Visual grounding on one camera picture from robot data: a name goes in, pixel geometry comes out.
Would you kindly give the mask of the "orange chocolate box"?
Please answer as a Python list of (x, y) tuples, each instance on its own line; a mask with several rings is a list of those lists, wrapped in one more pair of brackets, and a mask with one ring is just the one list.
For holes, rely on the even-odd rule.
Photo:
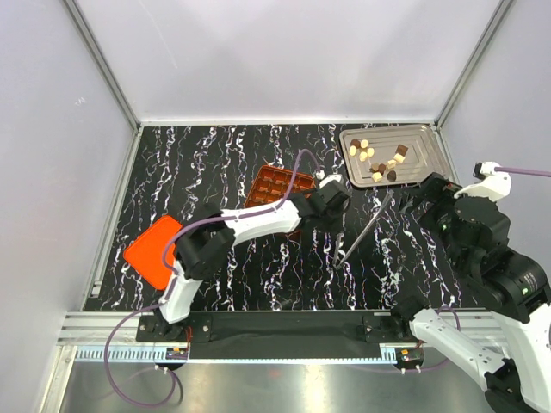
[[(257, 172), (253, 180), (244, 207), (260, 207), (276, 202), (285, 195), (291, 181), (292, 170), (286, 170), (265, 164)], [(295, 177), (291, 193), (304, 193), (314, 188), (314, 178), (308, 174), (298, 173)]]

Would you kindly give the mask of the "metal tongs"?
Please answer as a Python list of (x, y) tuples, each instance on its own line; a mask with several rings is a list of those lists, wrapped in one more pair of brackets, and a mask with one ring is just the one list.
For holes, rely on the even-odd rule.
[(358, 237), (355, 239), (355, 241), (352, 243), (352, 245), (348, 248), (348, 250), (345, 252), (344, 256), (338, 260), (338, 254), (335, 254), (333, 257), (333, 267), (335, 269), (340, 269), (344, 266), (345, 262), (348, 260), (348, 258), (351, 256), (351, 254), (354, 252), (354, 250), (357, 249), (361, 241), (368, 235), (368, 233), (374, 228), (376, 221), (380, 218), (380, 216), (383, 214), (383, 212), (388, 208), (388, 206), (391, 203), (391, 200), (393, 198), (394, 191), (390, 189), (385, 197), (383, 198), (383, 201), (381, 202), (379, 209), (375, 212), (371, 220), (367, 223), (367, 225), (363, 228), (362, 232), (358, 235)]

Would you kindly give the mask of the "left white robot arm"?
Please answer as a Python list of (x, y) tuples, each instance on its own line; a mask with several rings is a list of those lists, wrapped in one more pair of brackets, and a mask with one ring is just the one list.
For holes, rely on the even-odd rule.
[(350, 193), (338, 180), (319, 188), (291, 194), (263, 206), (242, 210), (207, 207), (207, 217), (183, 227), (168, 242), (174, 246), (167, 290), (158, 301), (156, 331), (175, 341), (185, 332), (191, 304), (201, 283), (226, 261), (229, 251), (242, 243), (273, 234), (315, 229), (339, 232), (350, 203)]

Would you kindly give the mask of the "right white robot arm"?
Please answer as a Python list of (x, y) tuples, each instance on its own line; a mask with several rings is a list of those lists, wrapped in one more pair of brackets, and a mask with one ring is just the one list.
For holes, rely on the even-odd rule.
[(462, 187), (432, 173), (399, 204), (410, 213), (429, 207), (418, 221), (438, 237), (446, 259), (504, 334), (502, 356), (448, 326), (419, 299), (393, 308), (391, 331), (438, 350), (475, 381), (496, 412), (550, 410), (550, 283), (542, 267), (509, 246), (510, 219), (498, 209), (512, 186), (513, 169), (477, 163), (477, 182)]

